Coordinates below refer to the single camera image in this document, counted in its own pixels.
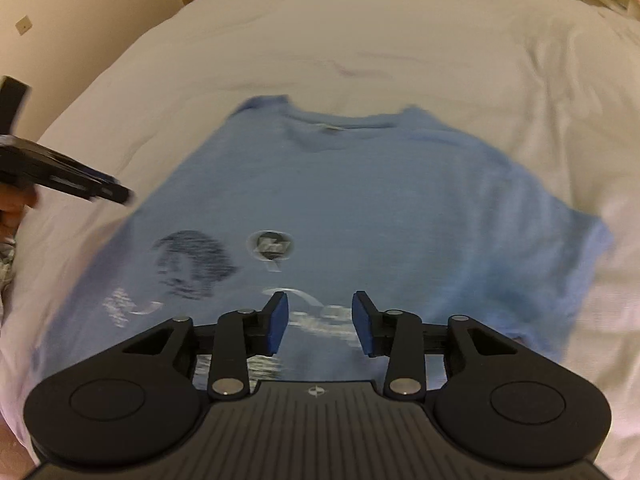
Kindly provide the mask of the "person's left hand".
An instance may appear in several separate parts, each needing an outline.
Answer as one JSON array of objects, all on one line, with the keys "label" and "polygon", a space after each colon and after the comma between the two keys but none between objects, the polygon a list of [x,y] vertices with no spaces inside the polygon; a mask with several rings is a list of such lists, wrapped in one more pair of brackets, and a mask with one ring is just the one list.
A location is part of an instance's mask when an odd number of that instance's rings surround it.
[{"label": "person's left hand", "polygon": [[4,183],[0,185],[2,242],[14,237],[26,211],[36,208],[38,202],[39,195],[35,185],[14,186]]}]

